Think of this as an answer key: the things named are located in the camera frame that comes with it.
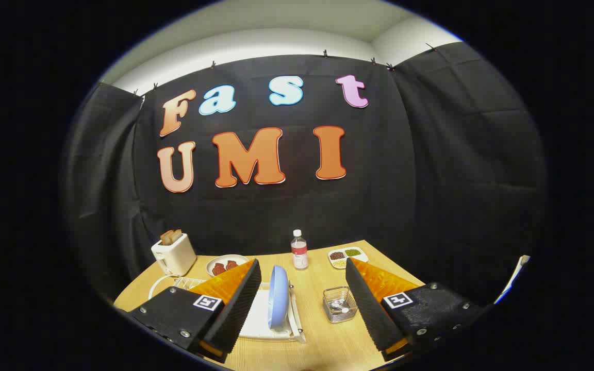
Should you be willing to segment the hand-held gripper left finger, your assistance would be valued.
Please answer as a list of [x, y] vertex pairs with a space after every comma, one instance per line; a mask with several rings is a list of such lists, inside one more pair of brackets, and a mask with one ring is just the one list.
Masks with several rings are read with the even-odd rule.
[[191, 289], [170, 286], [127, 312], [127, 317], [170, 345], [224, 363], [260, 284], [259, 261], [250, 259]]

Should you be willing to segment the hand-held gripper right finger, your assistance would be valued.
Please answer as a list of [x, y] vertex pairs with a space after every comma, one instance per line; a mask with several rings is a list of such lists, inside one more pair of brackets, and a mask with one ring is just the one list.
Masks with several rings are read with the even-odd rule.
[[463, 332], [490, 310], [439, 282], [417, 285], [348, 258], [345, 279], [385, 361], [420, 356]]

